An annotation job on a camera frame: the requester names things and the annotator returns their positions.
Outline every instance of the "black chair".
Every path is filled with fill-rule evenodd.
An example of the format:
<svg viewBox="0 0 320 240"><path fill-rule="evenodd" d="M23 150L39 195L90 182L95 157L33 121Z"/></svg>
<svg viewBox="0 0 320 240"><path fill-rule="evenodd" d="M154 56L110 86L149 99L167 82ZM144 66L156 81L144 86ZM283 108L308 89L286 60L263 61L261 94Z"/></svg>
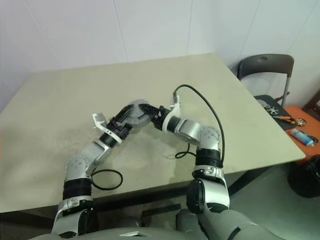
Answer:
<svg viewBox="0 0 320 240"><path fill-rule="evenodd" d="M279 110L279 116L290 116L289 113L283 108L286 103L290 77L294 67L294 58L290 55L285 54L260 54L249 56L243 59L237 69L237 78L241 81L242 78L250 74L255 73L280 73L286 74L286 82L284 87L284 92L281 97L273 99L269 95L259 95L254 96L257 100L263 100L268 105L275 107ZM282 129L287 130L294 128L295 124L290 124L285 121L274 119Z"/></svg>

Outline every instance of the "trash bin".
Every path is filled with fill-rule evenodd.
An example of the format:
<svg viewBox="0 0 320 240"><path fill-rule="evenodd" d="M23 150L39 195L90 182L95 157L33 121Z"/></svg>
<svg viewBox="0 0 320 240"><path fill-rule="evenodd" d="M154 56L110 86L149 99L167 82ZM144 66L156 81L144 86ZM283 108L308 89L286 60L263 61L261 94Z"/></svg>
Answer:
<svg viewBox="0 0 320 240"><path fill-rule="evenodd" d="M302 165L292 163L288 182L293 191L304 198L320 196L320 155Z"/></svg>

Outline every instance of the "floor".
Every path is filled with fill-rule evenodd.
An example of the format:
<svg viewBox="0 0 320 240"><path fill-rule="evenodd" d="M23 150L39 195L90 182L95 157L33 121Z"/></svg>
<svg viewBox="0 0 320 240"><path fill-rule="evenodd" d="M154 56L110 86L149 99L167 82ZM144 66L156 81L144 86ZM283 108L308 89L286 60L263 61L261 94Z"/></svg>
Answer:
<svg viewBox="0 0 320 240"><path fill-rule="evenodd" d="M320 197L303 198L287 182L287 167L274 166L230 199L230 208L240 211L287 240L320 239ZM241 174L228 175L229 183ZM139 217L146 226L175 229L175 216L186 208L185 197L135 205L98 215L101 229L113 228L125 217ZM0 239L27 240L49 229L0 223Z"/></svg>

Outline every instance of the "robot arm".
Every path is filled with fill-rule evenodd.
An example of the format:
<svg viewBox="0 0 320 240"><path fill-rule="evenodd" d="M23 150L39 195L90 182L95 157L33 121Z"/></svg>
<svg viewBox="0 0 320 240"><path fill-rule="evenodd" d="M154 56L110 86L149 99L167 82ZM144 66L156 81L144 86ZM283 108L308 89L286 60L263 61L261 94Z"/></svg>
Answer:
<svg viewBox="0 0 320 240"><path fill-rule="evenodd" d="M187 189L187 207L196 214L210 240L247 240L256 239L256 236L262 240L282 239L257 226L242 213L229 210L219 132L211 126L180 118L179 96L174 95L173 99L174 105L170 110L137 100L123 108L108 123L101 113L93 114L95 127L103 134L67 162L63 200L58 206L52 234L71 238L98 230L91 196L91 174L112 148L128 136L131 128L152 122L155 128L165 133L171 132L197 146L192 172L194 180Z"/></svg>

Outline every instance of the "small wheel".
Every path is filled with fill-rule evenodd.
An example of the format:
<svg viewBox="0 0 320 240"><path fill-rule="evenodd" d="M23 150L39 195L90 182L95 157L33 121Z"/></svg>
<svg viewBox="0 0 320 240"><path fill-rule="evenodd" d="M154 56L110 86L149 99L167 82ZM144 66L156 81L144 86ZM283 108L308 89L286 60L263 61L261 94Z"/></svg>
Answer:
<svg viewBox="0 0 320 240"><path fill-rule="evenodd" d="M267 106L265 110L271 115L278 115L279 110L274 106Z"/></svg>

